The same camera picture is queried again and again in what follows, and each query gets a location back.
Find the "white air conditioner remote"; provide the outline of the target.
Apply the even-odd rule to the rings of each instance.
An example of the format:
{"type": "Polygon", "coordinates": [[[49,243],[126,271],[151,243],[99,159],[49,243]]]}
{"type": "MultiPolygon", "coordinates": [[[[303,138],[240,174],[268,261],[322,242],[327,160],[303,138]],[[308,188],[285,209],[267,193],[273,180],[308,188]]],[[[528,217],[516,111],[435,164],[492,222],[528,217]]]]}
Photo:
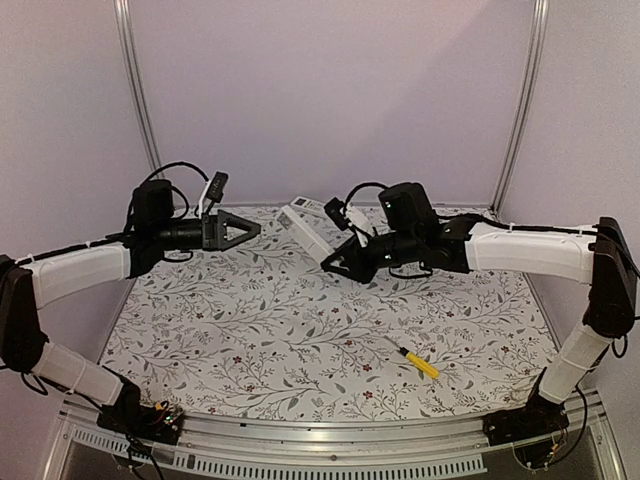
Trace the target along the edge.
{"type": "Polygon", "coordinates": [[[277,221],[316,263],[321,264],[334,253],[334,249],[291,207],[283,206],[277,221]]]}

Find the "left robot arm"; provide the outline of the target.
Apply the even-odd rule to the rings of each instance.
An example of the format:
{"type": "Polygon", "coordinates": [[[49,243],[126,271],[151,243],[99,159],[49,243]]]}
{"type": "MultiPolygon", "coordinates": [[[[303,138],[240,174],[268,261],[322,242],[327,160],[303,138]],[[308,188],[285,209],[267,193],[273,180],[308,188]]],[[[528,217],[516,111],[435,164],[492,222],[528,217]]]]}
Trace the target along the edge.
{"type": "Polygon", "coordinates": [[[72,394],[108,406],[111,419],[128,434],[148,426],[148,412],[131,397],[125,380],[42,331],[44,307],[98,285],[149,273],[168,253],[224,252],[255,237],[259,224],[224,210],[219,203],[227,177],[216,173],[205,184],[198,213],[174,213],[175,188],[165,179],[146,180],[134,191],[125,228],[103,240],[14,260],[1,258],[1,362],[13,372],[32,375],[72,394]]]}

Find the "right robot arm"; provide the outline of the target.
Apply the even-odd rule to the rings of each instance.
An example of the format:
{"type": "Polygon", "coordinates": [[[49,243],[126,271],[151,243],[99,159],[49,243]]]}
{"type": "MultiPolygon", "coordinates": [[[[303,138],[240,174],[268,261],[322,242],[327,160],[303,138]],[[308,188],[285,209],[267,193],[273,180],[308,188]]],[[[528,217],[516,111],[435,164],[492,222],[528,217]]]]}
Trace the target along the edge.
{"type": "Polygon", "coordinates": [[[537,436],[614,340],[637,321],[635,265],[617,221],[554,227],[502,224],[479,214],[441,217],[421,184],[383,187],[378,195],[388,232],[368,232],[356,223],[348,203],[331,199],[327,216],[352,237],[322,261],[323,270],[361,284],[381,269],[416,263],[424,271],[456,273],[517,271],[587,284],[588,306],[560,353],[541,374],[533,400],[517,415],[517,427],[537,436]]]}

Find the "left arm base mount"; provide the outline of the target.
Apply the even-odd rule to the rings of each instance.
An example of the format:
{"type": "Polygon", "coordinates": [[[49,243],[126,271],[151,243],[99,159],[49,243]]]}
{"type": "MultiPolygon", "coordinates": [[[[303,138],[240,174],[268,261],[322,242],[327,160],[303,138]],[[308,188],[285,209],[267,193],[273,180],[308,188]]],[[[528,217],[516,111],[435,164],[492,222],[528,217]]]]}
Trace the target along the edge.
{"type": "Polygon", "coordinates": [[[179,405],[168,401],[145,405],[140,388],[131,382],[124,384],[114,405],[102,406],[100,411],[99,427],[167,445],[178,443],[184,422],[179,405]]]}

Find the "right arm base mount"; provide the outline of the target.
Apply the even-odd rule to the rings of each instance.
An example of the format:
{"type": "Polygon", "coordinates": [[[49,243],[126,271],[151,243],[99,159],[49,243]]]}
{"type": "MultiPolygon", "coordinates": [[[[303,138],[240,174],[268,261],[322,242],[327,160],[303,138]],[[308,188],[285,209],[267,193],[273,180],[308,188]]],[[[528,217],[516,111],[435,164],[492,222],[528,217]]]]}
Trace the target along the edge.
{"type": "MultiPolygon", "coordinates": [[[[535,437],[559,433],[564,437],[569,419],[563,404],[552,403],[537,393],[532,394],[525,405],[515,409],[502,409],[487,414],[482,419],[482,431],[491,446],[529,440],[535,437]]],[[[547,438],[529,443],[514,450],[516,460],[529,469],[540,469],[551,464],[559,450],[560,441],[547,438]]]]}

